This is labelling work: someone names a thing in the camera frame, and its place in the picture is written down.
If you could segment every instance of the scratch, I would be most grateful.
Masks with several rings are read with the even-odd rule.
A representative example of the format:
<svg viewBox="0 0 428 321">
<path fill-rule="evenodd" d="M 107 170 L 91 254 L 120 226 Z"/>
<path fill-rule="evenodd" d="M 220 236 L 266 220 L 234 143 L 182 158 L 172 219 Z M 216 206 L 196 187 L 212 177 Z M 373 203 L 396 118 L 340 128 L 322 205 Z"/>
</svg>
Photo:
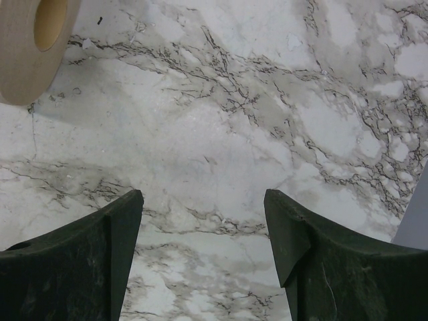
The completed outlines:
<svg viewBox="0 0 428 321">
<path fill-rule="evenodd" d="M 334 309 L 336 310 L 335 315 L 334 315 L 334 319 L 337 320 L 337 305 L 336 305 L 336 299 L 334 298 L 334 294 L 333 294 L 333 290 L 332 287 L 330 286 L 330 284 L 328 283 L 327 280 L 327 276 L 326 276 L 326 270 L 324 269 L 324 263 L 321 262 L 321 266 L 322 266 L 322 271 L 324 273 L 324 279 L 326 280 L 327 286 L 330 289 L 330 292 L 332 292 L 332 297 L 333 297 L 333 302 L 334 302 Z"/>
<path fill-rule="evenodd" d="M 35 160 L 35 158 L 37 157 L 37 144 L 35 143 L 35 133 L 34 133 L 34 103 L 32 103 L 31 105 L 29 105 L 29 108 L 27 109 L 28 113 L 31 114 L 31 124 L 33 126 L 33 142 L 34 142 L 34 156 L 33 156 L 33 161 Z"/>
</svg>

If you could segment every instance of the gray object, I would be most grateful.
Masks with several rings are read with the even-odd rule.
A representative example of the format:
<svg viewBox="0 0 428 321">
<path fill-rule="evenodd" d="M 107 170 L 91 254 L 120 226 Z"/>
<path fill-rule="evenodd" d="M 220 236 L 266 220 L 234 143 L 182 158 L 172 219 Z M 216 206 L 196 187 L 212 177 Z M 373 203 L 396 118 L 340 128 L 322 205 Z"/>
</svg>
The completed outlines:
<svg viewBox="0 0 428 321">
<path fill-rule="evenodd" d="M 392 243 L 428 250 L 428 170 L 426 166 Z"/>
<path fill-rule="evenodd" d="M 428 320 L 428 251 L 358 234 L 281 191 L 264 204 L 293 321 Z"/>
<path fill-rule="evenodd" d="M 142 204 L 141 192 L 130 191 L 0 252 L 0 320 L 118 321 Z"/>
</svg>

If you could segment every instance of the cardboard core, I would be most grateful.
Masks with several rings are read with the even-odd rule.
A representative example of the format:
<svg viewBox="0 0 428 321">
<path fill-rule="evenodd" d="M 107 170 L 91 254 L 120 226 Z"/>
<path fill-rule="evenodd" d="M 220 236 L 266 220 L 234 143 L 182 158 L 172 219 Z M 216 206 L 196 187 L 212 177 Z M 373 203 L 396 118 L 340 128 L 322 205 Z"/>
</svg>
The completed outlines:
<svg viewBox="0 0 428 321">
<path fill-rule="evenodd" d="M 68 0 L 41 0 L 34 20 L 34 42 L 40 51 L 54 45 L 66 20 Z"/>
</svg>

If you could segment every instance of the marble surface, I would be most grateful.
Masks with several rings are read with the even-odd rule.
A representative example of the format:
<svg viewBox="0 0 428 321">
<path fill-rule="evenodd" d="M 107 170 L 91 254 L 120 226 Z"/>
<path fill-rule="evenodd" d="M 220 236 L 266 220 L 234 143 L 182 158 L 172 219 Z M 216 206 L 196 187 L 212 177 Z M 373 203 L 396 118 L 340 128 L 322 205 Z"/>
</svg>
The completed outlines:
<svg viewBox="0 0 428 321">
<path fill-rule="evenodd" d="M 0 106 L 0 250 L 141 189 L 121 320 L 291 320 L 265 190 L 390 241 L 427 104 L 424 0 L 83 0 L 51 88 Z"/>
</svg>

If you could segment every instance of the dark green plastic piece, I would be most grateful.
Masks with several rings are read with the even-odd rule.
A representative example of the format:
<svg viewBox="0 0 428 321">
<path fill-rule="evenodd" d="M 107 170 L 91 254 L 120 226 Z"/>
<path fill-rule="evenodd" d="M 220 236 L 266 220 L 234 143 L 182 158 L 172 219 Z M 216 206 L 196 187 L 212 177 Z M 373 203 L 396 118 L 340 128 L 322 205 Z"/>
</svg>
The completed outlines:
<svg viewBox="0 0 428 321">
<path fill-rule="evenodd" d="M 131 191 L 0 252 L 0 320 L 119 320 L 142 204 Z"/>
<path fill-rule="evenodd" d="M 264 205 L 293 321 L 428 320 L 428 251 L 356 233 L 280 191 Z"/>
</svg>

